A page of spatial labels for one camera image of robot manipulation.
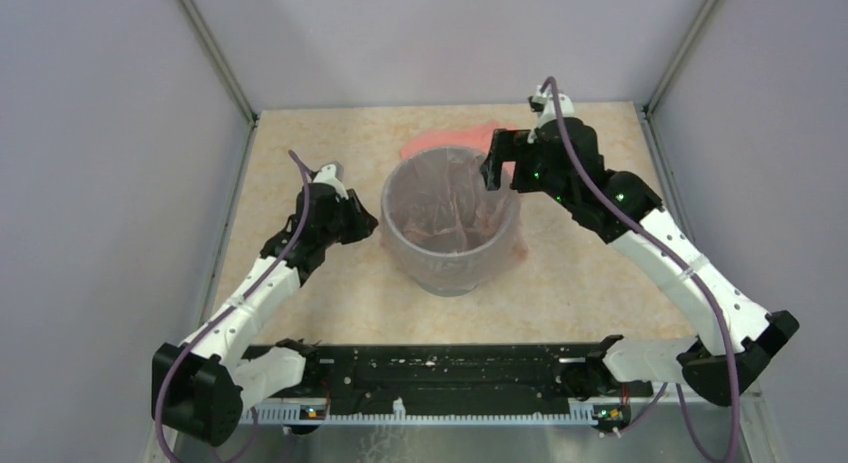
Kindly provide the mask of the pink cloth towel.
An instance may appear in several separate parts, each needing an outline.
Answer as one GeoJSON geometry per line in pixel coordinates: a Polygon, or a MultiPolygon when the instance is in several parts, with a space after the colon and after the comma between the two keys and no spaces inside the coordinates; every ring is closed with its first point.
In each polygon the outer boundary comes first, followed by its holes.
{"type": "Polygon", "coordinates": [[[411,138],[399,150],[401,159],[421,151],[440,146],[461,146],[483,153],[489,151],[493,133],[497,129],[515,130],[514,125],[495,120],[460,129],[430,129],[411,138]]]}

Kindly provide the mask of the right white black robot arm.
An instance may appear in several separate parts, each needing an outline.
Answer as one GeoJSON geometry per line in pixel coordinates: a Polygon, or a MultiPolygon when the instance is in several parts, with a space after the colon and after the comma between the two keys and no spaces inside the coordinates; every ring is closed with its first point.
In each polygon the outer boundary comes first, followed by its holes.
{"type": "Polygon", "coordinates": [[[638,175],[605,166],[596,131],[566,117],[532,130],[498,128],[480,172],[489,190],[541,192],[581,227],[637,265],[685,315],[692,336],[606,337],[586,358],[587,390],[612,395],[644,381],[690,387],[729,407],[798,331],[788,311],[770,312],[731,284],[678,228],[661,198],[638,175]]]}

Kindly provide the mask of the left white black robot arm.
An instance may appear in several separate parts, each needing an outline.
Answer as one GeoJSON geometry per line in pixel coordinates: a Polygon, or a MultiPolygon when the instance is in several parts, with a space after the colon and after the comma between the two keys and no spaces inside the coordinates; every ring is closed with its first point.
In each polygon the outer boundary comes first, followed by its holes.
{"type": "Polygon", "coordinates": [[[298,194],[288,224],[266,241],[252,268],[218,311],[180,344],[163,344],[152,360],[151,416],[213,447],[234,432],[243,414],[290,389],[308,396],[320,369],[299,350],[278,347],[244,354],[281,305],[297,293],[335,244],[369,238],[377,219],[352,189],[310,182],[298,194]]]}

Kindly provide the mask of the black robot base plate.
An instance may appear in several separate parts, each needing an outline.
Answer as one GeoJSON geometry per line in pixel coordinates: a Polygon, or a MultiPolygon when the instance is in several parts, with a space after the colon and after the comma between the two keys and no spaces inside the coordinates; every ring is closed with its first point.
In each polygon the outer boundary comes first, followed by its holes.
{"type": "Polygon", "coordinates": [[[274,397],[320,399],[333,416],[385,415],[396,400],[411,416],[565,415],[574,400],[649,397],[619,383],[592,343],[315,345],[284,341],[306,357],[299,384],[274,397]]]}

